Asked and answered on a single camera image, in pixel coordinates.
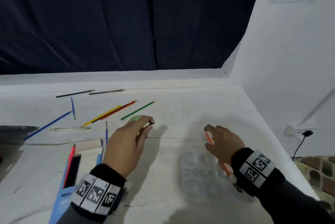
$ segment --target dark blue curtain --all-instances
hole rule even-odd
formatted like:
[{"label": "dark blue curtain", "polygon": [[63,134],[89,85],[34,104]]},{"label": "dark blue curtain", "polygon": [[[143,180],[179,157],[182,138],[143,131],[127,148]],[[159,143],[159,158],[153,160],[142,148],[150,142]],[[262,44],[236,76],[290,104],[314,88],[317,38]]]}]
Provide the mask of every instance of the dark blue curtain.
[{"label": "dark blue curtain", "polygon": [[0,72],[220,68],[255,0],[0,0]]}]

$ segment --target black plug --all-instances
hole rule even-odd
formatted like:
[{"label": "black plug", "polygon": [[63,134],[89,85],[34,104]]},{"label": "black plug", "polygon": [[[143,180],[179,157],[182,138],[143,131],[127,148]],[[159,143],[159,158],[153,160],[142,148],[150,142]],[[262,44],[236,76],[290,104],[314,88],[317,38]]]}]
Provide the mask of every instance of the black plug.
[{"label": "black plug", "polygon": [[311,136],[311,135],[313,135],[313,134],[314,134],[314,132],[312,132],[311,130],[306,130],[306,131],[303,133],[304,137],[309,137],[309,136]]}]

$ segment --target hand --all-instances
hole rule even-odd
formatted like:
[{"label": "hand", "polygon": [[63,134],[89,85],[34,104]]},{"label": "hand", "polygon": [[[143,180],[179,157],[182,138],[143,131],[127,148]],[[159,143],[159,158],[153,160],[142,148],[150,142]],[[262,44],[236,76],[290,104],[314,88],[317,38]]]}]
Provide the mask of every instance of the hand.
[{"label": "hand", "polygon": [[245,148],[244,143],[235,133],[220,125],[215,128],[207,125],[204,131],[212,134],[214,145],[205,144],[206,149],[218,158],[219,162],[231,164],[232,156],[240,149]]},{"label": "hand", "polygon": [[152,125],[143,126],[152,119],[144,115],[118,128],[108,140],[103,163],[126,178],[136,168],[148,132],[152,129]]}]

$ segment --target blue pencil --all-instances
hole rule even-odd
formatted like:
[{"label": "blue pencil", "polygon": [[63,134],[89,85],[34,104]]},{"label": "blue pencil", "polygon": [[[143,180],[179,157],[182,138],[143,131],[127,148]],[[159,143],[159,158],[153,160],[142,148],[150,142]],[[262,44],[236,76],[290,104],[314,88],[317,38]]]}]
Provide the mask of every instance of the blue pencil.
[{"label": "blue pencil", "polygon": [[56,121],[59,121],[60,119],[62,119],[63,117],[67,116],[68,114],[70,114],[72,111],[67,112],[66,114],[58,117],[56,120],[53,120],[51,123],[48,123],[47,125],[45,125],[44,127],[36,130],[35,132],[31,133],[29,136],[25,137],[23,140],[27,140],[28,138],[31,138],[32,136],[36,135],[37,133],[39,133],[40,131],[44,130],[45,128],[49,127],[50,125],[54,124]]},{"label": "blue pencil", "polygon": [[73,105],[73,99],[71,97],[71,104],[72,104],[72,112],[73,112],[73,118],[76,119],[75,113],[74,113],[74,105]]},{"label": "blue pencil", "polygon": [[108,128],[107,128],[107,121],[106,121],[106,146],[108,143]]}]

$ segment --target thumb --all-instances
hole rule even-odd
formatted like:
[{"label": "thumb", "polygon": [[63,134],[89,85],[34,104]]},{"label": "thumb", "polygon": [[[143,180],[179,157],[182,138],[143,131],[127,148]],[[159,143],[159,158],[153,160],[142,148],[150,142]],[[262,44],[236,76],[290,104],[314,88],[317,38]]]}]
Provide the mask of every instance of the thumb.
[{"label": "thumb", "polygon": [[149,131],[152,129],[152,125],[148,125],[145,128],[142,128],[140,130],[140,134],[138,135],[138,140],[137,140],[137,149],[143,150],[144,147],[144,142],[148,137]]},{"label": "thumb", "polygon": [[205,144],[206,150],[209,151],[211,154],[214,155],[214,146],[211,145],[210,143]]}]

